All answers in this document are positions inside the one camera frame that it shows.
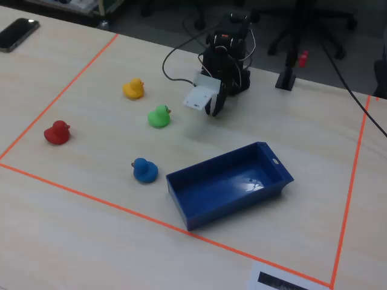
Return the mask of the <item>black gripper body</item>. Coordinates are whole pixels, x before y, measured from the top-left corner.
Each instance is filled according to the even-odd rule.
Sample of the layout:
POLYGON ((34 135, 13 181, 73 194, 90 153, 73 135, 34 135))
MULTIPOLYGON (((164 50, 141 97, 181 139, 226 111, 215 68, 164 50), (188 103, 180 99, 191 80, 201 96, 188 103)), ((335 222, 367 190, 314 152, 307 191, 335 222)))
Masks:
POLYGON ((242 42, 212 43, 201 54, 201 73, 221 80, 229 91, 242 88, 242 42))

